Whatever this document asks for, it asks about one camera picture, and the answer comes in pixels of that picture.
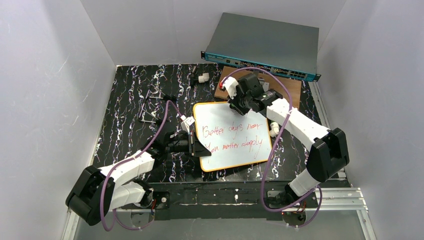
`gray floor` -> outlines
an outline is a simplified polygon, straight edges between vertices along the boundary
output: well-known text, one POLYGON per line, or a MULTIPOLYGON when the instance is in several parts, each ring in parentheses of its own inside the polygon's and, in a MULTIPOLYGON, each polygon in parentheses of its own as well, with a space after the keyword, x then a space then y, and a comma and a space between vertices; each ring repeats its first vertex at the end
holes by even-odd
MULTIPOLYGON (((112 214, 108 214, 110 224, 112 214)), ((120 212, 120 219, 130 225, 130 213, 120 212)), ((144 214, 141 220, 147 222, 144 214)), ((143 231, 126 230, 117 223, 106 232, 102 224, 88 226, 79 222, 75 240, 363 240, 356 211, 321 211, 308 226, 296 230, 272 224, 264 219, 179 219, 155 221, 143 231)))

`whiteboard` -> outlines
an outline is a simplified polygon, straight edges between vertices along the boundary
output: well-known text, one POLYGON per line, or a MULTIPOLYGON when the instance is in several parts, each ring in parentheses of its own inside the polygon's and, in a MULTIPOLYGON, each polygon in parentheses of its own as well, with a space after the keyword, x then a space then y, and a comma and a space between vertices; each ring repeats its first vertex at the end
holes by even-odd
POLYGON ((211 172, 264 162, 271 151, 267 119, 260 113, 246 115, 227 102, 197 103, 193 107, 196 134, 212 156, 200 157, 201 169, 211 172))

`metal frame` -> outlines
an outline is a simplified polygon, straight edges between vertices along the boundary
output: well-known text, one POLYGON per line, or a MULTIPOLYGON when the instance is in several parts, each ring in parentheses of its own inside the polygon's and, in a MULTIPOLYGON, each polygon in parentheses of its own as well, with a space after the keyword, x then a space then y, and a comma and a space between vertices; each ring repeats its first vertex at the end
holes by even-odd
MULTIPOLYGON (((311 90, 312 97, 315 101, 315 105, 318 111, 318 115, 321 119, 323 126, 330 128, 330 123, 327 117, 326 110, 321 99, 321 94, 319 87, 316 82, 309 82, 309 87, 311 90)), ((91 158, 88 165, 91 165, 94 160, 94 154, 91 158)), ((346 179, 346 174, 344 169, 338 172, 339 178, 333 178, 331 181, 339 181, 341 179, 346 179)), ((315 191, 316 200, 318 201, 320 193, 318 190, 315 191)), ((338 187, 338 188, 323 188, 322 189, 322 204, 320 211, 340 211, 340 210, 356 210, 359 222, 362 227, 363 234, 366 240, 375 240, 376 236, 374 234, 373 227, 371 225, 370 218, 368 216, 368 207, 365 202, 364 196, 360 188, 348 188, 348 187, 338 187)), ((288 208, 286 211, 296 211, 297 208, 288 208)), ((307 211, 315 211, 316 208, 307 208, 307 211)), ((132 211, 137 212, 136 209, 119 209, 119 211, 132 211)), ((62 234, 62 240, 73 240, 77 230, 77 225, 80 217, 73 211, 68 210, 66 217, 66 224, 62 234)))

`black marble table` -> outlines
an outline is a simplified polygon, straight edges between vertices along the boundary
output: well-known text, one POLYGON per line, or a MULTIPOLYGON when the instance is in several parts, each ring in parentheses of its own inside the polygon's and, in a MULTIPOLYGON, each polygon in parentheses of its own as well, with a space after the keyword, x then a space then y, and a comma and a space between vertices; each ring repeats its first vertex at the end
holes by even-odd
MULTIPOLYGON (((162 91, 178 97, 177 106, 186 116, 193 115, 193 106, 202 102, 221 102, 214 98, 215 89, 221 76, 221 64, 180 64, 121 66, 110 92, 109 102, 94 155, 93 165, 103 167, 116 163, 140 149, 147 139, 156 133, 154 123, 138 122, 142 102, 153 84, 154 91, 162 91), (197 72, 209 73, 209 81, 190 87, 188 75, 192 67, 197 72)), ((146 101, 146 110, 163 118, 165 102, 160 99, 146 101)), ((299 111, 310 119, 321 123, 309 85, 301 85, 299 111)), ((172 107, 168 120, 180 129, 180 121, 172 107)), ((291 181, 305 169, 307 150, 299 140, 285 131, 272 160, 272 170, 267 180, 291 181)), ((150 183, 168 182, 211 182, 211 181, 260 181, 266 163, 228 168, 213 172, 203 172, 199 159, 189 158, 182 153, 170 154, 159 167, 140 176, 150 183)))

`black and white marble surface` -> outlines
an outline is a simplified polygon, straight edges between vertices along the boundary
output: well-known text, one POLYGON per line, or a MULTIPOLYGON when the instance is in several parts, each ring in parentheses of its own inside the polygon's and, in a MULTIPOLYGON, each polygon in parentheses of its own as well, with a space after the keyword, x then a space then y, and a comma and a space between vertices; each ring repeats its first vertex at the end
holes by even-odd
MULTIPOLYGON (((186 116, 193 115, 193 106, 202 102, 221 102, 214 98, 215 89, 221 76, 220 64, 180 64, 121 66, 110 92, 93 165, 103 167, 116 163, 140 149, 158 129, 154 123, 137 121, 142 102, 149 89, 162 91, 178 97, 177 107, 186 116), (190 87, 188 75, 192 67, 197 72, 209 73, 209 81, 190 87)), ((146 109, 163 118, 165 102, 149 99, 146 109)), ((170 107, 168 120, 180 129, 177 114, 170 107)), ((302 83, 299 110, 317 123, 321 123, 309 85, 302 83)), ((272 160, 268 180, 293 180, 305 169, 307 150, 299 140, 285 131, 272 160)), ((209 182, 209 181, 260 181, 265 163, 256 163, 213 172, 203 172, 199 159, 189 158, 182 153, 170 154, 164 164, 143 174, 140 178, 150 183, 164 182, 209 182)))

